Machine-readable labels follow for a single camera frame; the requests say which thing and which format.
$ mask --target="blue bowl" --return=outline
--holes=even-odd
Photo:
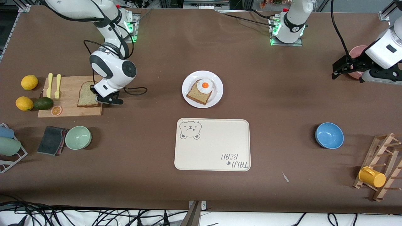
[[[343,144],[343,132],[334,123],[325,122],[317,128],[316,140],[324,148],[337,149]]]

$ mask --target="cup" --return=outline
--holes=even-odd
[[[18,140],[0,137],[0,154],[5,156],[12,156],[16,154],[21,148],[21,142]]]
[[[7,137],[12,139],[14,137],[14,130],[7,127],[0,127],[0,137]]]
[[[360,56],[360,54],[361,54],[361,53],[363,52],[363,50],[366,49],[366,48],[367,48],[366,45],[359,45],[359,46],[356,46],[355,48],[353,48],[353,49],[349,52],[349,55],[350,55],[352,58],[356,58],[356,57]],[[350,75],[351,77],[353,77],[353,78],[355,78],[355,79],[357,79],[357,80],[361,77],[362,74],[363,74],[363,72],[351,72],[351,73],[349,73],[349,75]]]
[[[358,177],[359,180],[373,187],[382,187],[385,184],[386,180],[383,173],[375,171],[368,166],[361,168]]]

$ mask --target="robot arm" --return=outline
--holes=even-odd
[[[402,17],[387,28],[359,57],[343,56],[332,65],[332,79],[339,75],[360,71],[360,83],[365,81],[402,85]]]
[[[132,12],[117,8],[111,0],[44,0],[44,4],[62,18],[72,21],[92,21],[105,38],[89,61],[103,79],[91,89],[100,103],[123,103],[119,89],[129,84],[137,73],[135,65],[125,60],[129,48],[124,38],[129,36],[128,25]]]
[[[295,0],[287,12],[275,15],[278,18],[277,28],[272,35],[283,43],[294,43],[303,34],[306,21],[313,11],[312,0]]]

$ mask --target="small white scrap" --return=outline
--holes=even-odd
[[[285,174],[282,172],[283,177],[285,178],[285,180],[289,183],[289,179],[285,176]]]

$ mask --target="dish towel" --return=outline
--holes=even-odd
[[[47,126],[39,145],[38,153],[52,156],[61,154],[67,131],[68,129]]]

